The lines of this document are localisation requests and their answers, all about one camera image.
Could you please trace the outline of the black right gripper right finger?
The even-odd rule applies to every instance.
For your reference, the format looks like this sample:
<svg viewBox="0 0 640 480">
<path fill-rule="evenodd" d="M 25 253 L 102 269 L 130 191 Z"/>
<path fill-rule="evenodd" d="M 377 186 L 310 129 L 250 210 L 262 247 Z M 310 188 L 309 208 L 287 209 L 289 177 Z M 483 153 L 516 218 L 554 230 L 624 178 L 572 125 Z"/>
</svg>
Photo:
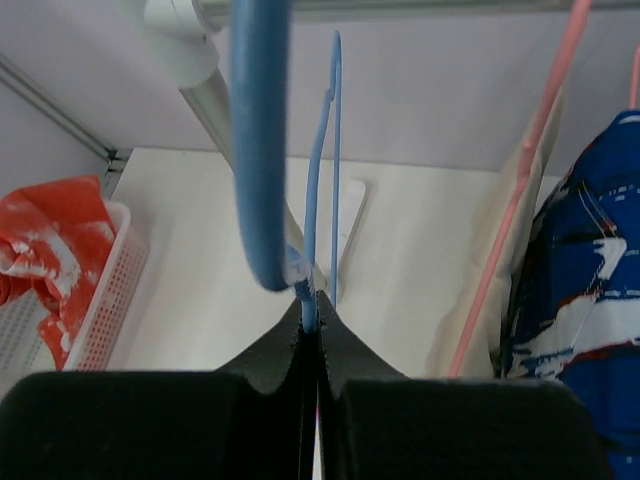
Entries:
<svg viewBox="0 0 640 480">
<path fill-rule="evenodd" d="M 412 379 L 318 306 L 326 479 L 609 479 L 581 402 L 545 381 Z"/>
</svg>

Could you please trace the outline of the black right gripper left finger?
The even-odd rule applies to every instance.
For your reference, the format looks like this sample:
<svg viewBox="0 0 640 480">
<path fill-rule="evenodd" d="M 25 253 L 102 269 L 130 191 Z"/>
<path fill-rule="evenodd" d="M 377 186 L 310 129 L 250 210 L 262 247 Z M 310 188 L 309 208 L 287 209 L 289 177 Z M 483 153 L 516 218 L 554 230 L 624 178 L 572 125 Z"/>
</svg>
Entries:
<svg viewBox="0 0 640 480">
<path fill-rule="evenodd" d="M 213 371 L 30 375 L 1 403 L 1 475 L 307 479 L 315 346 L 283 320 Z"/>
</svg>

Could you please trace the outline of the orange white patterned trousers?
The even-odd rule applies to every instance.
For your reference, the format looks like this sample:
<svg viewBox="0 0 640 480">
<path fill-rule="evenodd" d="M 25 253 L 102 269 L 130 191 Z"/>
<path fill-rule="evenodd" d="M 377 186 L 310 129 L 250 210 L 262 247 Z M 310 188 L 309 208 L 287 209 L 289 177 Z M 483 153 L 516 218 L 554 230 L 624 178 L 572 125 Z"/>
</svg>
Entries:
<svg viewBox="0 0 640 480">
<path fill-rule="evenodd" d="M 19 188 L 1 199 L 1 303 L 33 290 L 37 327 L 64 366 L 111 253 L 116 228 L 95 175 Z"/>
</svg>

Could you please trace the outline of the blue wire hanger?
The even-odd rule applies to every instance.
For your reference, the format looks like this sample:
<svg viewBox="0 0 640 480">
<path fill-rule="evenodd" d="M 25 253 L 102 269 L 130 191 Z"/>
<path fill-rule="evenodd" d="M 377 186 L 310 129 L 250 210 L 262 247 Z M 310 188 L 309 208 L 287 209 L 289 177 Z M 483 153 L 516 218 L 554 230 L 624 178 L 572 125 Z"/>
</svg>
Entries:
<svg viewBox="0 0 640 480">
<path fill-rule="evenodd" d="M 286 114 L 291 4 L 236 1 L 231 7 L 231 124 L 235 191 L 248 265 L 266 290 L 294 290 L 305 333 L 317 331 L 316 221 L 320 159 L 334 129 L 341 159 L 342 45 L 334 35 L 329 82 L 309 160 L 303 248 L 286 239 Z"/>
</svg>

